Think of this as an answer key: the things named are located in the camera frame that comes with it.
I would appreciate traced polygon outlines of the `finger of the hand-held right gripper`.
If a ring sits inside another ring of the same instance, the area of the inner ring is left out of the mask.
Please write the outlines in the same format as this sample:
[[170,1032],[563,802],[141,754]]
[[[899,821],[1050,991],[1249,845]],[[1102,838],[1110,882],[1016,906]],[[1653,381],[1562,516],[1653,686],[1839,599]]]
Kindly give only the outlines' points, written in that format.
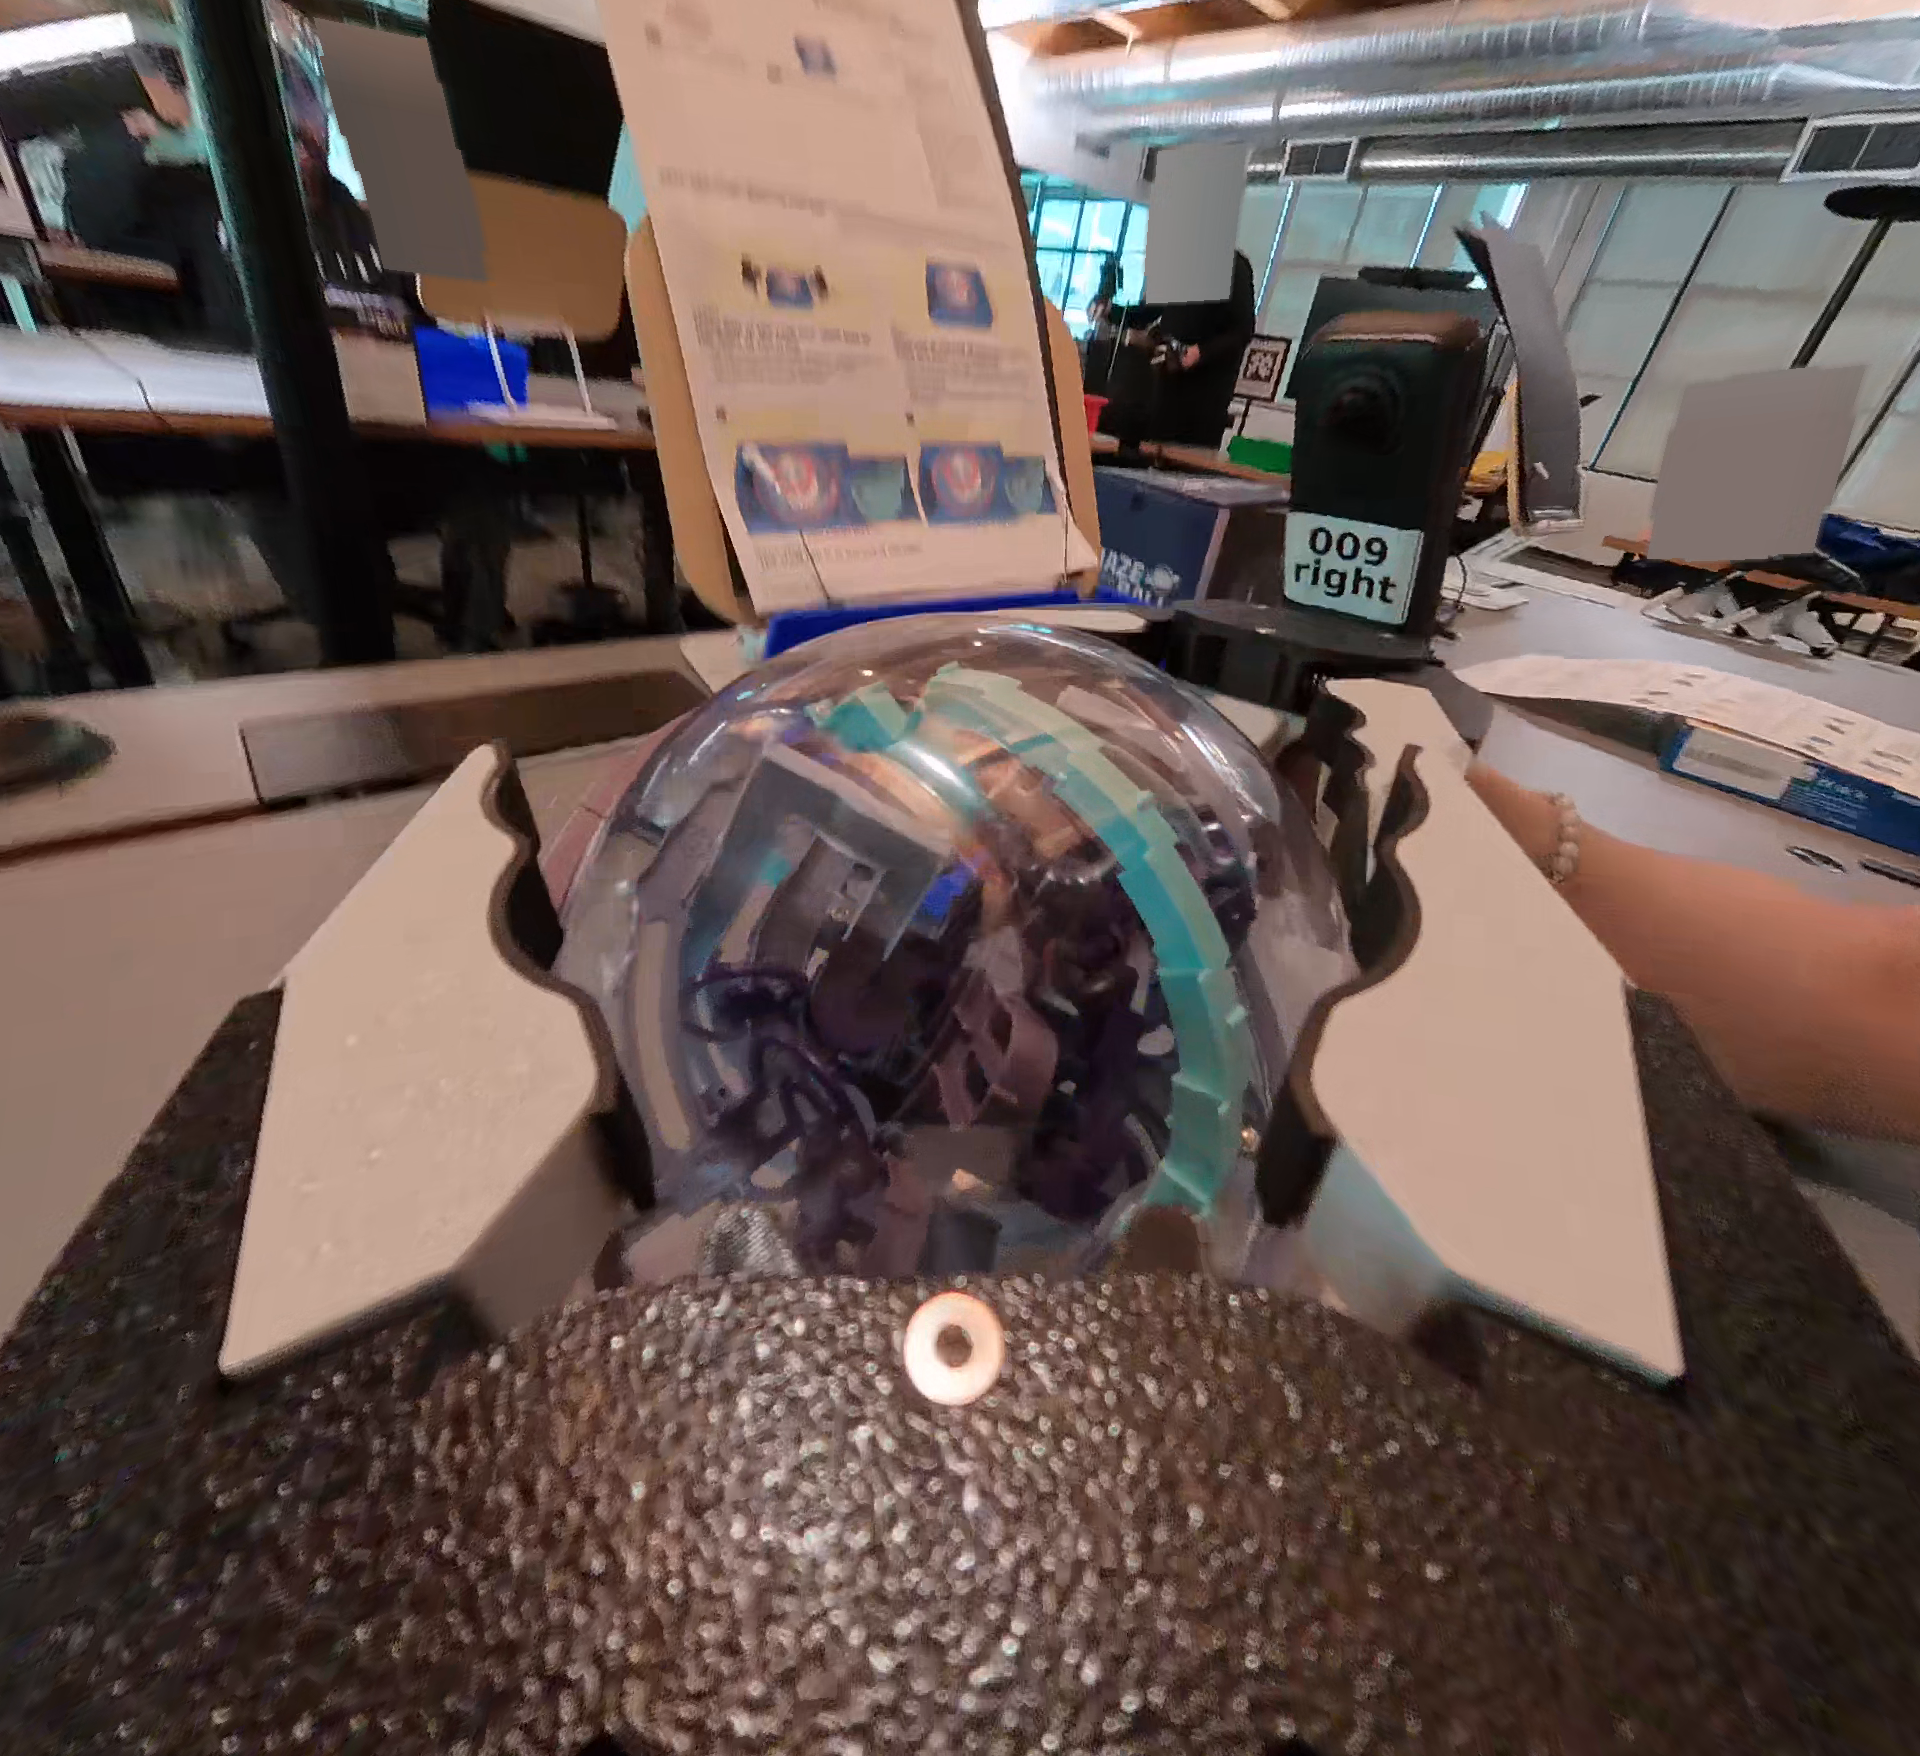
[[1428,681],[1329,678],[1304,719],[1304,781],[1314,830],[1334,856],[1341,886],[1367,886],[1378,849],[1423,821],[1455,830],[1465,810],[1473,739],[1486,734],[1491,705],[1452,690],[1471,734]]

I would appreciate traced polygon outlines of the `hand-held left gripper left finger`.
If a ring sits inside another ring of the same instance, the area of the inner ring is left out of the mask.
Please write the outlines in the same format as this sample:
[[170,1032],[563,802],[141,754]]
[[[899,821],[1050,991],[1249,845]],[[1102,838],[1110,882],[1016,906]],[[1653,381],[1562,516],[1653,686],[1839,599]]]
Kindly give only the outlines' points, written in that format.
[[219,1368],[418,1306],[502,1338],[559,1306],[653,1164],[502,742],[472,748],[282,971]]

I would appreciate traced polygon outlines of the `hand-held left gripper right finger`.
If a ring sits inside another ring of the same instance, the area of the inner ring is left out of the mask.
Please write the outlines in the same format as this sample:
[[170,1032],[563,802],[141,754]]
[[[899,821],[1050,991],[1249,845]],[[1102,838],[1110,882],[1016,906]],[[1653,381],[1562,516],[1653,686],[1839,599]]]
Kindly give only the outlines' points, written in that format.
[[1626,978],[1465,783],[1463,742],[1287,769],[1253,960],[1287,1042],[1253,1285],[1384,1338],[1481,1307],[1685,1374]]

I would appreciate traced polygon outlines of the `clear plastic maze ball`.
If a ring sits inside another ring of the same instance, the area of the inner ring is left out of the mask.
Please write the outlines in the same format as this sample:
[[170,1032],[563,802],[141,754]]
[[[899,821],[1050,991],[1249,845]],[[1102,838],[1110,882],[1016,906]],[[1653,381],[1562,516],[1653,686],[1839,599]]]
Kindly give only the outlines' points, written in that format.
[[1253,1285],[1279,739],[1119,641],[921,614],[649,739],[563,878],[653,1164],[604,1285]]

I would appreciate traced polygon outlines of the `person's right forearm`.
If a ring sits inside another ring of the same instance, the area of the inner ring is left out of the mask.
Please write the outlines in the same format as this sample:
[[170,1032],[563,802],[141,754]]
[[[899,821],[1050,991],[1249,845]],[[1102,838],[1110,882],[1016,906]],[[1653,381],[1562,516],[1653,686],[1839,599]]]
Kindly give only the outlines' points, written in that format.
[[1816,898],[1588,823],[1562,895],[1753,1108],[1916,1142],[1916,906]]

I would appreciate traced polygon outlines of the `person's right hand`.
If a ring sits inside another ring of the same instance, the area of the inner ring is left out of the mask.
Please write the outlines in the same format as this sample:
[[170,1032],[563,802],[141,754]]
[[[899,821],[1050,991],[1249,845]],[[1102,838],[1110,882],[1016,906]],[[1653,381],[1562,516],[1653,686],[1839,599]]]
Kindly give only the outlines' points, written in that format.
[[1566,798],[1515,783],[1481,760],[1465,768],[1465,783],[1549,882],[1567,878],[1567,857],[1580,856],[1580,812]]

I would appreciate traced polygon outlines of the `silver monitor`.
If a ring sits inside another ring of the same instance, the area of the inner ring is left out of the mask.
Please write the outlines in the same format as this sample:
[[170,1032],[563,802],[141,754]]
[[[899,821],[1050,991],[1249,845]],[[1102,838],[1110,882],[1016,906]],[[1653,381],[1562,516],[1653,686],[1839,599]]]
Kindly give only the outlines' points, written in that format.
[[1511,520],[1525,532],[1562,532],[1583,516],[1580,388],[1547,259],[1493,217],[1481,217],[1473,238],[1515,351]]

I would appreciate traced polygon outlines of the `dark blue toy package box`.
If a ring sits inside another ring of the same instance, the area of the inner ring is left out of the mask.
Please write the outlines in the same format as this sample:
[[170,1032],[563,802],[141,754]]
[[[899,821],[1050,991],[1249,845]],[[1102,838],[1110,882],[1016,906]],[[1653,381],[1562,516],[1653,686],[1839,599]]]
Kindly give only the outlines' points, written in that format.
[[1095,465],[1102,568],[1095,599],[1173,602],[1279,599],[1287,490],[1262,478]]

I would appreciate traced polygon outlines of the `white paper sheet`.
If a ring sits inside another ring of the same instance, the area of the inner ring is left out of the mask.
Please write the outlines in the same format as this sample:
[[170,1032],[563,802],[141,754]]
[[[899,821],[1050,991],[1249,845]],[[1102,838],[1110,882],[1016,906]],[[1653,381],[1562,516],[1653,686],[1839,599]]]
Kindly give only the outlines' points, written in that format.
[[1511,699],[1580,699],[1709,723],[1916,798],[1916,732],[1709,663],[1519,654],[1463,681]]

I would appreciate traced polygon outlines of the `blue flat box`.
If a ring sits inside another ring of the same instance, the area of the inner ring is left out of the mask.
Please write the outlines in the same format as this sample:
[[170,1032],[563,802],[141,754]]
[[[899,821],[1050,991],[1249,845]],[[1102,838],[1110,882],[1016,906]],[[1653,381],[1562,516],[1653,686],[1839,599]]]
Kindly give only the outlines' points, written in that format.
[[1916,856],[1916,796],[1703,720],[1669,720],[1662,773],[1729,791],[1886,851]]

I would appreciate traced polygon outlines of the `black flat panel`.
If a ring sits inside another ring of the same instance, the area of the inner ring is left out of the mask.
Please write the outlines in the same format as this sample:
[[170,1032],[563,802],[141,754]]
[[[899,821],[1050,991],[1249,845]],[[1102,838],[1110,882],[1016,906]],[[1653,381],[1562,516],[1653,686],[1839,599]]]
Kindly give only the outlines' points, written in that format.
[[485,742],[502,742],[513,760],[527,760],[647,734],[704,699],[704,681],[674,669],[647,669],[394,706],[260,719],[243,723],[243,754],[255,802],[284,807],[429,783]]

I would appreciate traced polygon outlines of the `dark metal pole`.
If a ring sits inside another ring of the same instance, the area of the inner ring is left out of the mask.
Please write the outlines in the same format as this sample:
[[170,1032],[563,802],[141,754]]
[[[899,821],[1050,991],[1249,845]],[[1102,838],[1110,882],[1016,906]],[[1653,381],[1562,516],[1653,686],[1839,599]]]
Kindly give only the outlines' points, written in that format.
[[322,308],[262,0],[171,0],[322,663],[397,656],[390,559]]

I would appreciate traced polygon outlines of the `silver ventilation duct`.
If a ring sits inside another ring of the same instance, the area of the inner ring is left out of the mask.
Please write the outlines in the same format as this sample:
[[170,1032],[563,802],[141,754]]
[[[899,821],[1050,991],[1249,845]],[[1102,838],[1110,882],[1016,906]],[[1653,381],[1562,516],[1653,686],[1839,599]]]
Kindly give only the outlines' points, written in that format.
[[1033,57],[1016,95],[1085,137],[1826,113],[1916,95],[1916,0],[1455,0]]

